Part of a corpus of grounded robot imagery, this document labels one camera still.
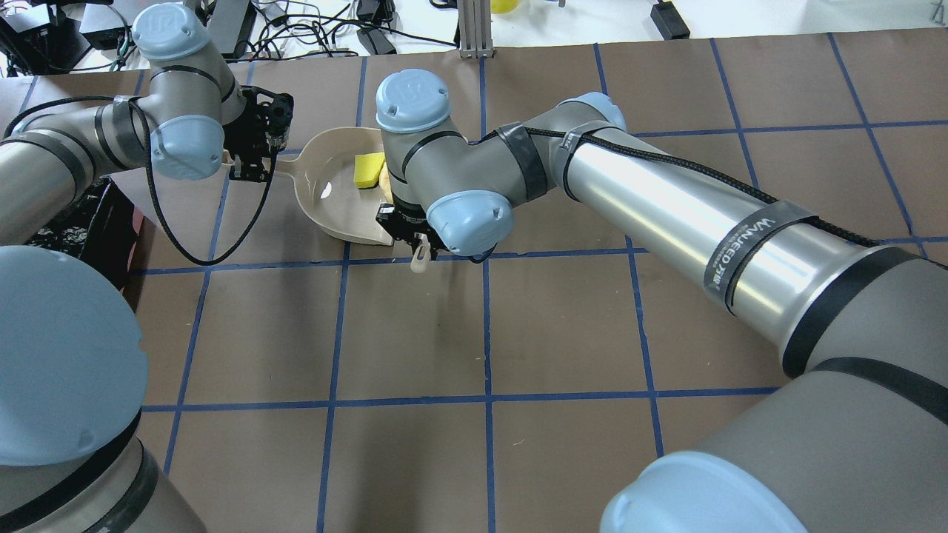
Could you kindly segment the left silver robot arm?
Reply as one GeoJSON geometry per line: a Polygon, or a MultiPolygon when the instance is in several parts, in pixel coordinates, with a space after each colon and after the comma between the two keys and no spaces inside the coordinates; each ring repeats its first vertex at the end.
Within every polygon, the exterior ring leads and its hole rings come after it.
{"type": "Polygon", "coordinates": [[[2,530],[204,532],[138,437],[149,365],[121,290],[94,266],[28,240],[96,178],[231,175],[269,186],[294,100],[239,84],[189,7],[153,4],[131,28],[151,64],[141,98],[11,119],[2,136],[2,530]]]}

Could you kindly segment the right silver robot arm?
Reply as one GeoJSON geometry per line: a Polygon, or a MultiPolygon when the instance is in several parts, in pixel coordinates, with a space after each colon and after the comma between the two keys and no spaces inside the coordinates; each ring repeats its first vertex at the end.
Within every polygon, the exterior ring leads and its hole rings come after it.
{"type": "Polygon", "coordinates": [[[394,239],[483,259],[558,187],[778,347],[789,383],[647,466],[603,532],[946,530],[944,264],[657,151],[603,93],[476,143],[433,72],[389,75],[375,105],[394,239]]]}

